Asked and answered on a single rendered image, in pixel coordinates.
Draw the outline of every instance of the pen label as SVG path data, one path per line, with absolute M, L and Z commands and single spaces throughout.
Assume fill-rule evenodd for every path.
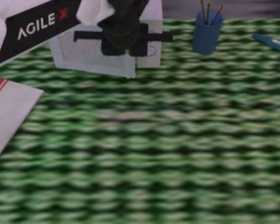
M 280 44 L 280 41 L 273 39 L 272 40 L 274 43 Z

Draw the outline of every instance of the green striped fabric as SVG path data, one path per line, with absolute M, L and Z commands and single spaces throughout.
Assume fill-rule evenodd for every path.
M 46 91 L 0 157 L 0 224 L 280 224 L 280 20 L 225 21 L 216 53 L 166 21 L 162 67 L 136 79 L 0 68 Z

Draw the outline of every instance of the wooden stick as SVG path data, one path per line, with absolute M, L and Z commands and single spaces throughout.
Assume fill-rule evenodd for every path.
M 204 24 L 205 24 L 206 21 L 205 21 L 205 12 L 204 12 L 204 3 L 203 3 L 203 0 L 200 0 L 200 3 L 201 3 L 201 8 L 202 8 L 203 22 L 204 22 Z
M 210 23 L 210 26 L 213 25 L 214 21 L 216 20 L 216 18 L 218 17 L 218 15 L 220 14 L 222 8 L 223 8 L 224 4 L 221 5 L 219 11 L 217 11 L 217 14 L 215 15 L 214 19 L 212 20 L 212 22 Z
M 210 1 L 207 3 L 207 12 L 206 12 L 206 25 L 209 24 L 209 17 L 210 17 Z

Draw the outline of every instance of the table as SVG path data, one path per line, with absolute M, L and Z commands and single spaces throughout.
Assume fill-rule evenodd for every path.
M 0 224 L 280 224 L 280 20 L 229 20 L 217 52 L 169 20 L 162 68 L 136 79 L 0 68 L 46 94 L 0 157 Z

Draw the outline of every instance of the stick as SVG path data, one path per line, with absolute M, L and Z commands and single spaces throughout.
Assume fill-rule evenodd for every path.
M 215 15 L 214 19 L 212 20 L 212 22 L 210 23 L 210 26 L 213 25 L 213 22 L 216 20 L 216 18 L 218 17 L 218 15 L 220 14 L 222 8 L 223 8 L 224 4 L 221 5 L 219 11 L 217 11 L 217 14 Z
M 206 25 L 209 24 L 209 17 L 210 17 L 210 1 L 207 3 L 207 12 L 206 12 Z
M 203 4 L 203 0 L 200 0 L 200 3 L 201 3 L 201 8 L 202 8 L 203 22 L 204 22 L 204 24 L 205 24 L 206 21 L 205 21 L 205 13 L 204 13 L 204 4 Z

